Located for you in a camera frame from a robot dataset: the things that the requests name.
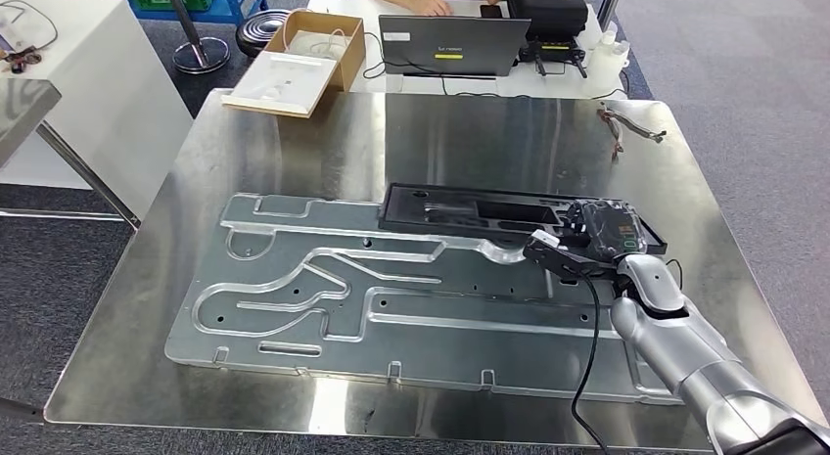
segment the metal table surface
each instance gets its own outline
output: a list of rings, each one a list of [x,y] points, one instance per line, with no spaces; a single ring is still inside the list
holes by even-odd
[[[0,166],[60,100],[61,93],[46,80],[0,79]]]
[[[121,258],[46,405],[48,421],[591,444],[567,399],[213,370],[164,356],[203,239],[232,194],[380,202],[398,181],[632,202],[748,368],[824,422],[665,104],[606,103],[669,133],[656,145],[623,130],[625,152],[611,163],[597,101],[349,93],[327,95],[306,120],[224,109],[219,96],[208,96]],[[580,405],[610,445],[710,449],[682,406]]]

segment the black cable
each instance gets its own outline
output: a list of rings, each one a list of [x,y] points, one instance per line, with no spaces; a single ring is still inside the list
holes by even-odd
[[[16,16],[13,20],[12,20],[12,23],[14,23],[14,22],[16,22],[17,20],[19,20],[19,19],[23,16],[23,14],[25,13],[25,8],[16,7],[16,6],[14,6],[14,5],[0,5],[0,7],[3,7],[3,8],[11,8],[11,9],[14,9],[14,10],[18,10],[18,11],[20,11],[20,13],[18,13],[18,15],[17,15],[17,16]]]
[[[628,78],[628,73],[625,73],[625,70],[622,71],[622,74],[625,75],[625,84],[622,86],[623,91],[625,94],[628,94],[628,90],[631,89],[631,80]]]
[[[604,94],[604,95],[602,95],[602,96],[595,96],[595,97],[593,97],[593,98],[591,98],[591,99],[592,99],[592,100],[601,100],[601,99],[603,99],[603,98],[608,98],[609,96],[611,96],[611,95],[613,95],[613,94],[617,93],[618,91],[621,91],[621,92],[622,92],[625,96],[628,96],[628,95],[627,95],[627,94],[626,94],[626,93],[625,93],[625,92],[624,92],[621,88],[617,88],[616,90],[612,91],[611,93],[606,93],[606,94]]]
[[[680,287],[681,290],[683,290],[683,266],[680,265],[680,261],[678,261],[677,259],[669,259],[668,261],[666,261],[666,266],[672,263],[677,264],[677,270],[680,272],[680,281],[677,285]]]
[[[594,356],[596,354],[596,346],[597,342],[599,341],[599,295],[596,293],[596,289],[594,288],[593,282],[591,282],[591,278],[588,277],[587,274],[583,272],[579,272],[579,277],[585,281],[585,284],[588,285],[588,288],[591,290],[591,295],[594,298],[594,337],[591,341],[591,353],[588,355],[588,363],[585,364],[585,373],[582,374],[582,381],[579,382],[579,387],[576,389],[576,394],[574,395],[574,399],[571,401],[571,414],[574,416],[574,419],[585,429],[591,437],[597,442],[599,448],[602,450],[603,453],[608,455],[608,446],[602,440],[602,437],[599,436],[591,425],[587,423],[582,417],[579,415],[578,411],[576,410],[576,404],[579,402],[579,397],[582,396],[582,392],[585,390],[585,385],[588,383],[588,378],[591,375],[591,368],[594,366]]]
[[[427,75],[424,75],[424,76],[433,76],[433,77],[436,77],[436,78],[440,78],[440,80],[441,80],[441,90],[443,90],[443,94],[446,95],[446,96],[493,96],[493,97],[497,97],[497,98],[501,97],[501,95],[496,94],[496,93],[472,93],[472,92],[469,92],[469,91],[462,91],[460,93],[455,93],[455,94],[450,95],[446,91],[446,82],[444,81],[445,75],[443,73],[439,73],[439,72],[436,72],[436,71],[433,71],[433,70],[429,70],[428,68],[423,68],[423,67],[418,66],[417,64],[413,64],[411,62],[408,62],[406,64],[396,64],[394,62],[389,62],[384,58],[383,44],[381,43],[381,38],[378,37],[377,34],[375,34],[374,32],[364,31],[363,34],[368,34],[368,35],[374,37],[375,40],[378,41],[378,47],[379,47],[380,52],[381,52],[381,61],[376,63],[372,67],[367,68],[366,70],[363,71],[363,78],[366,78],[367,80],[378,78],[379,76],[386,73],[386,70],[384,69],[384,70],[382,70],[382,71],[380,71],[380,72],[378,72],[377,74],[374,74],[374,75],[369,75],[368,74],[370,71],[372,71],[372,70],[374,70],[374,69],[376,69],[376,68],[378,68],[382,65],[387,65],[387,66],[392,66],[392,67],[414,67],[414,68],[416,68],[416,69],[418,69],[418,70],[420,70],[420,71],[427,74]],[[490,80],[490,79],[494,80],[495,79],[494,77],[480,77],[480,76],[472,76],[472,75],[457,75],[457,76],[453,75],[452,78],[458,78],[458,79],[464,79],[464,80]],[[513,98],[530,98],[530,96],[528,96],[528,95],[516,95]]]
[[[42,49],[46,48],[47,46],[49,46],[50,44],[52,44],[53,42],[55,42],[55,41],[57,41],[57,40],[58,40],[58,35],[59,35],[59,33],[58,33],[58,27],[57,27],[57,26],[55,26],[55,22],[53,22],[51,18],[47,17],[47,16],[46,16],[43,12],[41,12],[41,11],[40,11],[40,10],[38,10],[37,8],[33,7],[32,5],[30,5],[30,4],[26,3],[26,2],[24,2],[23,0],[6,0],[5,2],[0,2],[0,7],[17,8],[18,10],[20,9],[20,8],[18,8],[18,7],[15,7],[15,6],[9,6],[9,4],[10,4],[10,3],[20,3],[20,4],[22,4],[22,5],[26,5],[28,8],[30,8],[30,9],[32,9],[32,10],[34,10],[35,12],[37,12],[37,14],[38,14],[38,15],[40,15],[41,17],[43,17],[44,19],[46,19],[46,21],[47,21],[47,22],[49,22],[49,24],[52,26],[52,30],[54,30],[54,31],[55,31],[55,36],[53,36],[53,37],[52,37],[52,39],[50,39],[50,40],[49,40],[49,42],[47,42],[46,44],[44,44],[44,45],[42,45],[42,46],[40,46],[40,47],[35,48],[35,49],[34,49],[35,51],[40,51],[40,50],[42,50]]]

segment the table leg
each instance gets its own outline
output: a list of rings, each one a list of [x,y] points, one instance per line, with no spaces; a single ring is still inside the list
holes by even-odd
[[[0,398],[0,415],[43,423],[43,410],[13,399]]]
[[[49,125],[45,120],[37,126],[37,134],[52,147],[52,150],[58,153],[66,163],[75,170],[92,189],[104,197],[104,199],[113,206],[116,212],[129,223],[134,229],[138,230],[141,221],[132,213],[132,210],[110,189],[109,186],[97,175],[92,168],[86,164],[77,152],[69,146],[69,144],[58,134],[58,132]]]
[[[602,28],[603,31],[608,29],[608,23],[611,22],[611,16],[614,15],[614,11],[617,9],[617,2],[620,0],[602,0],[602,5],[599,7],[599,13],[597,13],[597,19],[599,20],[599,27]]]

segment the white bottle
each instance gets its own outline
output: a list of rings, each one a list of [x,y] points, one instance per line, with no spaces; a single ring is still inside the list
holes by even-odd
[[[585,69],[588,73],[584,85],[585,96],[596,97],[617,88],[620,72],[628,67],[628,51],[631,46],[628,41],[615,42],[615,39],[615,29],[605,31],[591,53]]]

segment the white desk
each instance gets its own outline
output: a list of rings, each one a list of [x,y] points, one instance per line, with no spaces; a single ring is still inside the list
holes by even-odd
[[[481,15],[479,7],[485,1],[477,0],[447,0],[453,14],[464,17],[478,17]],[[502,14],[509,17],[507,3],[500,2]],[[363,19],[366,32],[380,36],[378,16],[380,15],[412,15],[412,12],[383,0],[309,0],[308,9],[320,13],[332,13]],[[586,59],[590,59],[590,49],[599,41],[602,31],[599,27],[593,8],[588,5],[588,21],[576,42],[586,50]],[[357,71],[357,77],[351,84],[351,90],[366,93],[426,93],[433,95],[443,94],[440,78],[406,77],[402,75],[382,75],[367,80],[363,78],[363,71],[381,61],[381,52],[378,41],[372,36],[366,36],[366,60]],[[588,94],[585,81],[579,70],[573,66],[559,63],[546,63],[545,68],[551,73],[542,76],[536,72],[534,64],[519,64],[510,71],[510,75],[497,77],[492,80],[469,80],[445,78],[446,91],[450,95],[462,91],[472,93],[496,93],[501,96],[528,95],[536,98],[593,98],[600,96]],[[624,98],[620,92],[614,98]]]
[[[45,121],[143,218],[193,124],[156,51],[126,0],[23,1],[60,34],[43,62],[0,78],[50,81],[62,98]],[[35,45],[54,35],[30,10],[17,24]],[[0,183],[88,188],[36,134],[0,167]]]

